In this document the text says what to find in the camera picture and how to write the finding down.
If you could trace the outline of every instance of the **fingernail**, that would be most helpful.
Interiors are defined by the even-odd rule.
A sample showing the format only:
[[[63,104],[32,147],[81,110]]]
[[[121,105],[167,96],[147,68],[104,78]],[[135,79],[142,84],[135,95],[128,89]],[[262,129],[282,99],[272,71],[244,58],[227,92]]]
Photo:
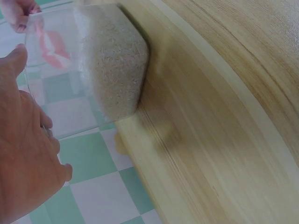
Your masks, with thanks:
[[[25,44],[19,43],[15,48],[24,48],[24,47],[25,47]]]

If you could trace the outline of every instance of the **plastic container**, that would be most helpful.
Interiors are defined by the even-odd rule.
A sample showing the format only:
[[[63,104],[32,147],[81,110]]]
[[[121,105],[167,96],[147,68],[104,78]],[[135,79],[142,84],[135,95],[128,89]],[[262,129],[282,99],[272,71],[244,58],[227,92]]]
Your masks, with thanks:
[[[132,115],[148,61],[146,42],[114,4],[29,17],[30,93],[63,138]]]

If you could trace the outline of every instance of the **uncooked rice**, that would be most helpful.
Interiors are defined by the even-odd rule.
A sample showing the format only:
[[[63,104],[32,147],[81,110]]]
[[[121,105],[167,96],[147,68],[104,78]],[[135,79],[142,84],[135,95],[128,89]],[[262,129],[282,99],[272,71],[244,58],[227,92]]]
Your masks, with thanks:
[[[148,60],[146,42],[115,4],[75,7],[74,16],[81,79],[110,120],[132,115]]]

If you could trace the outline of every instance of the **wooden surface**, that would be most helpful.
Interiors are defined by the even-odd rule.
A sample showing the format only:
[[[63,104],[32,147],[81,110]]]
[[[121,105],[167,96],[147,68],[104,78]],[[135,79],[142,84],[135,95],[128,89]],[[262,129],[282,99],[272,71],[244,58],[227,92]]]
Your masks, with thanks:
[[[117,127],[164,223],[298,224],[299,2],[120,2],[151,59]]]

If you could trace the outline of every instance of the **floor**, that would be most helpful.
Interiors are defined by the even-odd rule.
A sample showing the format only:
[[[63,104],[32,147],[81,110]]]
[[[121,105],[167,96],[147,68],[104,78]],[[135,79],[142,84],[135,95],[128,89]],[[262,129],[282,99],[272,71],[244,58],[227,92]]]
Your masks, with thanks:
[[[71,4],[48,0],[38,3],[43,11]],[[21,42],[24,35],[15,34],[0,14],[0,56]],[[62,163],[73,166],[73,178],[42,206],[14,224],[161,223],[130,158],[117,150],[115,125],[99,126],[105,118],[94,99],[81,91],[68,73],[54,80],[41,76],[38,66],[28,69],[30,90],[54,120],[54,134],[61,143],[58,156]],[[28,91],[24,72],[17,83],[20,89]]]

